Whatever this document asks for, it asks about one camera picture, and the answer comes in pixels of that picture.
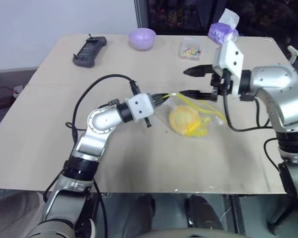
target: yellow plastic bag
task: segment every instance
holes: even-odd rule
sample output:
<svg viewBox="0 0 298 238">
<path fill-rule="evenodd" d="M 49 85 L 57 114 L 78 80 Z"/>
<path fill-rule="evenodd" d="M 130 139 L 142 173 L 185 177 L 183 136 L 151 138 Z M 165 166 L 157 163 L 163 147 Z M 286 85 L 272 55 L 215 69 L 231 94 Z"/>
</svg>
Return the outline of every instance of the yellow plastic bag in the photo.
<svg viewBox="0 0 298 238">
<path fill-rule="evenodd" d="M 180 135 L 202 137 L 210 127 L 226 124 L 226 118 L 214 106 L 202 100 L 193 100 L 180 93 L 169 94 L 155 114 Z"/>
</svg>

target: black remote control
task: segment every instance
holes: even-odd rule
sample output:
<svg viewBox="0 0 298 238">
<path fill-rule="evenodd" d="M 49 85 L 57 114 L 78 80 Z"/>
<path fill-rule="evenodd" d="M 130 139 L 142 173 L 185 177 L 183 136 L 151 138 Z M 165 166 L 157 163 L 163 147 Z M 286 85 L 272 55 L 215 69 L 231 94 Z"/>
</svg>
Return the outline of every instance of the black remote control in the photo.
<svg viewBox="0 0 298 238">
<path fill-rule="evenodd" d="M 92 68 L 95 65 L 94 61 L 100 49 L 106 44 L 105 37 L 92 37 L 89 35 L 79 53 L 77 55 L 74 54 L 73 63 L 80 67 Z"/>
</svg>

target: beige tabletop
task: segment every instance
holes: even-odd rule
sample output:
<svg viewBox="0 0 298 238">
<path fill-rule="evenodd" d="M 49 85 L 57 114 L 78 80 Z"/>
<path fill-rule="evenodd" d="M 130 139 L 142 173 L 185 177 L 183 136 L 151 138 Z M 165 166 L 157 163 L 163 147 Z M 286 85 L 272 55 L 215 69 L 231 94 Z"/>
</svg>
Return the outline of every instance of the beige tabletop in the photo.
<svg viewBox="0 0 298 238">
<path fill-rule="evenodd" d="M 218 47 L 207 37 L 200 61 L 178 57 L 184 36 L 157 36 L 154 47 L 139 52 L 128 45 L 127 36 L 105 35 L 108 45 L 96 58 L 95 67 L 72 63 L 85 42 L 85 35 L 60 39 L 0 124 L 0 188 L 45 190 L 68 158 L 73 142 L 70 121 L 75 103 L 97 78 L 125 74 L 136 80 L 142 92 L 177 92 L 199 89 L 209 92 L 210 76 L 193 78 L 182 72 L 198 64 L 211 64 Z M 288 63 L 271 38 L 240 37 L 237 46 L 244 53 L 244 69 Z M 109 100 L 132 95 L 126 80 L 112 78 L 97 85 L 81 103 L 77 127 L 86 127 L 90 111 Z M 235 127 L 255 125 L 255 104 L 229 98 Z M 223 111 L 219 97 L 213 103 Z M 267 119 L 261 104 L 261 121 Z M 282 183 L 267 160 L 263 143 L 274 137 L 272 130 L 244 133 L 226 126 L 203 139 L 174 133 L 157 116 L 145 123 L 118 126 L 96 173 L 103 192 L 209 192 L 283 193 Z M 268 152 L 281 162 L 277 144 Z"/>
</svg>

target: purple plastic egg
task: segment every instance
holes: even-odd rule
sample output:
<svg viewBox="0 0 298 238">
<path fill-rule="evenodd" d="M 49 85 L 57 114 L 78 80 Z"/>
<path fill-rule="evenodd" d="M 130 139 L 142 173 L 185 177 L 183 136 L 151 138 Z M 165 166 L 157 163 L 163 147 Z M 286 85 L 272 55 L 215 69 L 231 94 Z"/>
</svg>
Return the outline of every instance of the purple plastic egg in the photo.
<svg viewBox="0 0 298 238">
<path fill-rule="evenodd" d="M 138 28 L 129 34 L 129 42 L 136 50 L 147 51 L 152 48 L 155 32 L 148 28 Z"/>
</svg>

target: clear plastic container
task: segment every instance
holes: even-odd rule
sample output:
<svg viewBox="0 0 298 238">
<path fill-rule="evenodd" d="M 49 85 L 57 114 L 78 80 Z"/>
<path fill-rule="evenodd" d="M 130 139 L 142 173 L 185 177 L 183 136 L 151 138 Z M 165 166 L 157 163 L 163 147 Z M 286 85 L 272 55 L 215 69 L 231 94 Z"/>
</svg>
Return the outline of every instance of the clear plastic container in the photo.
<svg viewBox="0 0 298 238">
<path fill-rule="evenodd" d="M 184 38 L 180 46 L 179 56 L 187 60 L 199 60 L 202 53 L 202 41 Z"/>
</svg>

